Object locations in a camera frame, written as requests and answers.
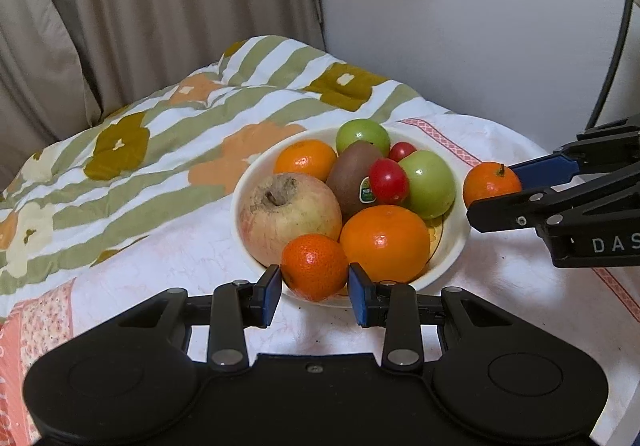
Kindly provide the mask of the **small mandarin with stem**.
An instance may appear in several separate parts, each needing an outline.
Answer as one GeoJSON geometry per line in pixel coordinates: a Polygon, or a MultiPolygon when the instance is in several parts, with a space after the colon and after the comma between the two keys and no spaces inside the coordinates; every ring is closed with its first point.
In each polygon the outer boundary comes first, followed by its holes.
{"type": "Polygon", "coordinates": [[[513,170],[503,163],[486,161],[466,174],[462,195],[468,208],[476,200],[515,194],[521,190],[521,181],[513,170]]]}

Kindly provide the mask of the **brown kiwi with sticker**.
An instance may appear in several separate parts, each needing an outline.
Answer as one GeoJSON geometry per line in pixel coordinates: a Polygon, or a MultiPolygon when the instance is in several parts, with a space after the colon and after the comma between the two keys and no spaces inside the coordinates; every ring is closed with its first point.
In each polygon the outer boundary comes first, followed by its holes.
{"type": "Polygon", "coordinates": [[[338,157],[326,180],[326,186],[337,198],[344,220],[375,205],[376,198],[370,187],[369,171],[372,164],[382,158],[381,151],[367,142],[351,144],[338,157]]]}

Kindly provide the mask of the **large yellow-red apple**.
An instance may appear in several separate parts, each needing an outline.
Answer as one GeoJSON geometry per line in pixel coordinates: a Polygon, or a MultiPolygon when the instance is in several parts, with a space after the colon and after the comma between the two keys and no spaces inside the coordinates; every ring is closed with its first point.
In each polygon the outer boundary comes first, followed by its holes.
{"type": "Polygon", "coordinates": [[[332,190],[307,174],[272,174],[240,195],[236,228],[248,254],[263,266],[278,264],[295,238],[319,234],[335,240],[342,225],[332,190]]]}

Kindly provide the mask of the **large red cherry tomato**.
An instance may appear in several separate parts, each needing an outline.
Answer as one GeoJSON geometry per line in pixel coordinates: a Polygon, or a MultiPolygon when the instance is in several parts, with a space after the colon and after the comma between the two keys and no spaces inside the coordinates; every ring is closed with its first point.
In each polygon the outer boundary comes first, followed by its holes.
{"type": "Polygon", "coordinates": [[[394,160],[376,160],[370,167],[369,180],[372,194],[379,203],[401,204],[408,196],[408,176],[394,160]]]}

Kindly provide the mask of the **green apple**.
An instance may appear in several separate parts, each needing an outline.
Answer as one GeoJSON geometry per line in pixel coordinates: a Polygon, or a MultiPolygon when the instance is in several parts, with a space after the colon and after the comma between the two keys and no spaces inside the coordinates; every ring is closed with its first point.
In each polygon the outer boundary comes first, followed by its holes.
{"type": "Polygon", "coordinates": [[[456,200],[454,173],[443,158],[429,150],[417,150],[399,161],[408,177],[408,209],[430,220],[444,215],[456,200]]]}
{"type": "Polygon", "coordinates": [[[342,154],[351,144],[367,142],[374,145],[386,157],[390,151],[390,136],[378,122],[370,119],[354,119],[344,123],[335,136],[338,154],[342,154]]]}

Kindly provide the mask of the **white fruit bowl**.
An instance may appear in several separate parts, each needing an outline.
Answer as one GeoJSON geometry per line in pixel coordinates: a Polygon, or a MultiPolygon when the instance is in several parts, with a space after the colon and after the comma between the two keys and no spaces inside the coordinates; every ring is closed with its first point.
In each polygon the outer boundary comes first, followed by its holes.
{"type": "Polygon", "coordinates": [[[348,307],[349,262],[416,290],[454,264],[470,234],[465,167],[405,126],[384,131],[389,144],[416,152],[396,163],[377,143],[322,128],[282,140],[248,167],[233,193],[232,234],[256,277],[280,265],[288,296],[348,307]]]}

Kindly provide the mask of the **floral striped duvet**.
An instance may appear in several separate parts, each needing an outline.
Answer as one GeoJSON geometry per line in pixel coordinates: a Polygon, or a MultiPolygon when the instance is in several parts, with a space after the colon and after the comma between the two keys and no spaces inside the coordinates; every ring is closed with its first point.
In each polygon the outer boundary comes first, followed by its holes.
{"type": "Polygon", "coordinates": [[[32,154],[1,194],[1,309],[230,195],[271,146],[352,119],[440,114],[409,85],[303,42],[254,36],[32,154]]]}

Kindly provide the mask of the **green apple front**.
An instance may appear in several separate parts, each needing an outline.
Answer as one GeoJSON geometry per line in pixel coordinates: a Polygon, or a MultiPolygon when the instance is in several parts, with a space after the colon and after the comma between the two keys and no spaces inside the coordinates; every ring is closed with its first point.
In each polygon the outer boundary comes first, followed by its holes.
{"type": "Polygon", "coordinates": [[[456,200],[454,173],[443,158],[429,150],[417,150],[399,161],[408,177],[408,209],[430,220],[444,215],[456,200]]]}

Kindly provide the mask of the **green apple back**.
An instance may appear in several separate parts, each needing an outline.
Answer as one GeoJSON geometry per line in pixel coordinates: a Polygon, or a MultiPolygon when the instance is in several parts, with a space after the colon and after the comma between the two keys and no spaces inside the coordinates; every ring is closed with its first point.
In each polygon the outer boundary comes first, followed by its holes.
{"type": "Polygon", "coordinates": [[[378,122],[370,119],[354,119],[344,123],[335,136],[338,154],[342,154],[351,144],[367,142],[374,145],[386,157],[390,151],[390,136],[378,122]]]}

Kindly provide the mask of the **large orange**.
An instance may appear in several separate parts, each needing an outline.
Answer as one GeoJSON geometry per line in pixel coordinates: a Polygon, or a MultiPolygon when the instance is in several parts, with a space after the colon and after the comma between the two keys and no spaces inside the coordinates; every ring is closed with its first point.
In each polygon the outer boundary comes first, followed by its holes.
{"type": "Polygon", "coordinates": [[[431,255],[430,232],[422,218],[401,206],[367,208],[344,225],[340,244],[349,263],[374,282],[410,282],[422,275],[431,255]]]}

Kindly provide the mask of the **beige curtain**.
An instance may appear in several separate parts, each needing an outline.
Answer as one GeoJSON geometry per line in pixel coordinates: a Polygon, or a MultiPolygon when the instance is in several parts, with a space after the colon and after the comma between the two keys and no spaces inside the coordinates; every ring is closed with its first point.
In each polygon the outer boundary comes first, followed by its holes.
{"type": "Polygon", "coordinates": [[[277,34],[323,46],[319,0],[1,0],[1,179],[36,151],[277,34]]]}

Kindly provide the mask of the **small red cherry tomato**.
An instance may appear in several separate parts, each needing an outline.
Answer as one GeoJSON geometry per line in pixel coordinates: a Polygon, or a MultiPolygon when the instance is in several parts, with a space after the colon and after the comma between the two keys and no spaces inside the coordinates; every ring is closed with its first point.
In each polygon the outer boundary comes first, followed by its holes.
{"type": "Polygon", "coordinates": [[[402,159],[408,157],[416,151],[416,146],[408,142],[397,142],[390,147],[387,158],[395,162],[401,162],[402,159]]]}

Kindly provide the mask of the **orange mandarin back of bowl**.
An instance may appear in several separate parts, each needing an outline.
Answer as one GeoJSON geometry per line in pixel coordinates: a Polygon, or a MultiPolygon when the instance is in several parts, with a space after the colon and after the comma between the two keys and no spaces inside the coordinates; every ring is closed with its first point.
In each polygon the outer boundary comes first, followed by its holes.
{"type": "Polygon", "coordinates": [[[273,173],[307,174],[325,182],[335,162],[335,150],[321,140],[300,140],[284,148],[273,166],[273,173]]]}

